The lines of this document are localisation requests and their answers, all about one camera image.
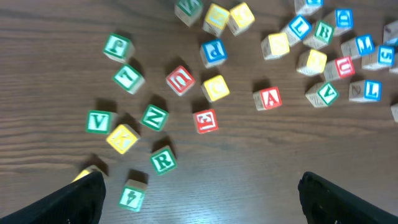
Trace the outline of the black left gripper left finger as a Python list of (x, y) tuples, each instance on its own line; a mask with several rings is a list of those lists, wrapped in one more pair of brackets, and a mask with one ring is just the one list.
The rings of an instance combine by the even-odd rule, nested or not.
[(103, 175), (94, 171), (1, 218), (1, 224), (98, 224), (105, 196)]

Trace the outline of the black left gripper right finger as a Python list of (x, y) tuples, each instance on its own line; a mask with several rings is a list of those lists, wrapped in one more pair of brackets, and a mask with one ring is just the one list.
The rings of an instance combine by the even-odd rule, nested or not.
[(397, 217), (342, 189), (332, 182), (305, 172), (298, 183), (299, 199), (307, 222), (397, 224)]

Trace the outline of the green R block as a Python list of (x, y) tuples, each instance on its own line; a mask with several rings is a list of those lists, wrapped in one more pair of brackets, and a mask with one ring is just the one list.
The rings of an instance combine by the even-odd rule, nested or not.
[(155, 151), (151, 155), (150, 161), (157, 175), (164, 175), (178, 167), (177, 160), (169, 146)]

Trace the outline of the yellow C block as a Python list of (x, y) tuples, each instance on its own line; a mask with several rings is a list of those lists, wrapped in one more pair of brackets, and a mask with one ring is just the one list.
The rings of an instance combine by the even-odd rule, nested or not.
[(222, 75), (217, 75), (204, 81), (201, 89), (209, 102), (217, 101), (230, 94), (229, 88)]

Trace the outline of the yellow O block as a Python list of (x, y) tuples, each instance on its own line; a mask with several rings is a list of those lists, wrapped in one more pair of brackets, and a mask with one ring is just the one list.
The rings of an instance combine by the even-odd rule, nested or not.
[(228, 27), (234, 36), (248, 30), (255, 21), (254, 14), (245, 2), (233, 7), (229, 12)]

